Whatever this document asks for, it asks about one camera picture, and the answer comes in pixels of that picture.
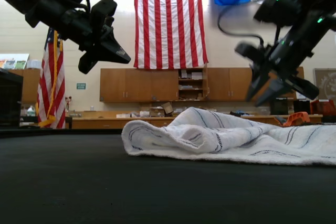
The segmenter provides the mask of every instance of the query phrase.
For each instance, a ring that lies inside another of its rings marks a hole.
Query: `american flag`
[[[65,77],[63,64],[63,43],[58,33],[49,28],[40,82],[38,85],[38,122],[41,127],[65,128]]]
[[[208,62],[202,0],[134,0],[134,5],[134,67],[185,69]]]

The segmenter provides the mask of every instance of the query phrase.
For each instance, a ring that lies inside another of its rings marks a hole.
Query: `towel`
[[[188,108],[169,126],[131,121],[122,131],[129,155],[279,165],[336,164],[336,126],[282,128]]]

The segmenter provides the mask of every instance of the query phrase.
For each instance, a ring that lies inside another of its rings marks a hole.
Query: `black cable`
[[[79,4],[73,0],[63,0],[65,2],[68,2],[70,5],[72,5],[73,7],[76,7],[76,8],[83,8],[87,13],[90,13],[90,10],[89,8],[86,6],[86,5],[83,5],[83,4]]]
[[[281,27],[277,26],[277,30],[275,32],[275,38],[274,38],[274,45],[278,42],[279,40],[279,35],[280,35]]]
[[[86,0],[86,5],[88,6],[89,11],[91,11],[91,3],[90,3],[90,0]]]
[[[240,5],[248,5],[250,3],[256,3],[258,2],[259,0],[252,0],[250,2],[245,2],[245,3],[241,3],[239,4],[238,6]],[[237,33],[232,33],[232,32],[229,32],[229,31],[226,31],[225,29],[222,28],[222,26],[220,25],[221,24],[221,19],[224,17],[224,14],[226,14],[231,8],[233,8],[235,5],[231,5],[231,6],[228,6],[226,7],[225,9],[223,9],[219,16],[218,16],[218,20],[217,20],[217,26],[218,28],[220,29],[221,32],[225,33],[226,35],[229,35],[229,36],[234,36],[234,37],[254,37],[254,38],[258,38],[259,41],[260,41],[260,46],[261,47],[264,47],[264,40],[263,38],[258,35],[258,34],[237,34]]]

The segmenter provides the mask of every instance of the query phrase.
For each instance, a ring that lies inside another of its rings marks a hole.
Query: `bottle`
[[[35,116],[35,109],[34,106],[30,106],[27,110],[27,116]]]

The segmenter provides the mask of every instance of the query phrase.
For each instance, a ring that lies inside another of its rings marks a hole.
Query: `shelf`
[[[179,81],[203,81],[203,79],[194,80],[194,79],[181,79],[181,78],[179,78]]]
[[[194,90],[200,90],[200,91],[202,91],[203,89],[179,89],[180,91],[184,91],[184,90],[186,90],[186,91],[194,91]]]
[[[205,100],[174,100],[174,101],[170,101],[170,102],[204,102]]]

